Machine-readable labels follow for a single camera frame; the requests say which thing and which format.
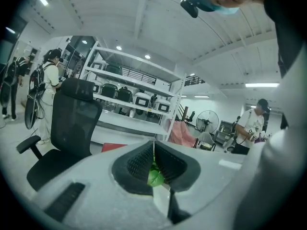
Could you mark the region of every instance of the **black camera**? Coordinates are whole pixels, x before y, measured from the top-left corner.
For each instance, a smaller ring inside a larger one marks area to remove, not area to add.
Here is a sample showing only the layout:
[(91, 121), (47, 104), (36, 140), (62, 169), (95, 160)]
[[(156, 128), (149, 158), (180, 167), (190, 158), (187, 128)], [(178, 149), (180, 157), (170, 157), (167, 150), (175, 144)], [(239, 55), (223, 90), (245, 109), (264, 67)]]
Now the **black camera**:
[(193, 18), (198, 16), (198, 8), (190, 0), (181, 0), (180, 5)]

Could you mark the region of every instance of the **black pants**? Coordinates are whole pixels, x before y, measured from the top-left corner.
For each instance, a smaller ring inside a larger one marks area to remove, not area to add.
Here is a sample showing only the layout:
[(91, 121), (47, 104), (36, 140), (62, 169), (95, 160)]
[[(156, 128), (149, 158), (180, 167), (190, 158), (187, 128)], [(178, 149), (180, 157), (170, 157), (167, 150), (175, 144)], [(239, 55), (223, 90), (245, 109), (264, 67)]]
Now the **black pants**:
[(249, 151), (249, 148), (236, 144), (235, 149), (232, 153), (247, 155), (248, 151)]
[[(12, 105), (12, 119), (16, 118), (16, 95), (18, 89), (18, 82), (11, 86), (11, 105)], [(2, 114), (6, 115), (8, 113), (7, 107), (2, 108)]]

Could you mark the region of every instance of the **black cap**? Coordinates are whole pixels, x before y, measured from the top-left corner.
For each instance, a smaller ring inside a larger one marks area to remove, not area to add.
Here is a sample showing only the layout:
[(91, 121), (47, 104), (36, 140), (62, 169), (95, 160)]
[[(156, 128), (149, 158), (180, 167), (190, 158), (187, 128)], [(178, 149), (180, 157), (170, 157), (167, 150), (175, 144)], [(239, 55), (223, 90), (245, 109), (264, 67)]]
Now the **black cap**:
[(260, 99), (257, 103), (258, 105), (260, 105), (263, 109), (263, 111), (268, 112), (269, 109), (269, 103), (266, 99)]

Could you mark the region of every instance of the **chair seat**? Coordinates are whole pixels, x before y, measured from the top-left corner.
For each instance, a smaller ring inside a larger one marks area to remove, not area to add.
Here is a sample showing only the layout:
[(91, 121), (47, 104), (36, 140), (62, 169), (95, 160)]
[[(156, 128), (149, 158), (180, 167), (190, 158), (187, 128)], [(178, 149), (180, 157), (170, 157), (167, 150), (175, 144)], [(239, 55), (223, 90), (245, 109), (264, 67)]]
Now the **chair seat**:
[(38, 191), (51, 179), (81, 159), (63, 151), (50, 150), (30, 169), (27, 180), (34, 190)]

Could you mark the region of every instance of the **chair headrest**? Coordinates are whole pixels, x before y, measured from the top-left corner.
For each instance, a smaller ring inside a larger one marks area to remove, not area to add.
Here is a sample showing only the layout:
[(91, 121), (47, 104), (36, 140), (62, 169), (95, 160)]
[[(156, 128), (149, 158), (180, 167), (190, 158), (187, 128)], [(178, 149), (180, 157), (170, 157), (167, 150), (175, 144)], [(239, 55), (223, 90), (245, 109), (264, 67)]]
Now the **chair headrest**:
[(61, 86), (64, 95), (85, 101), (93, 100), (94, 83), (76, 78), (66, 79)]

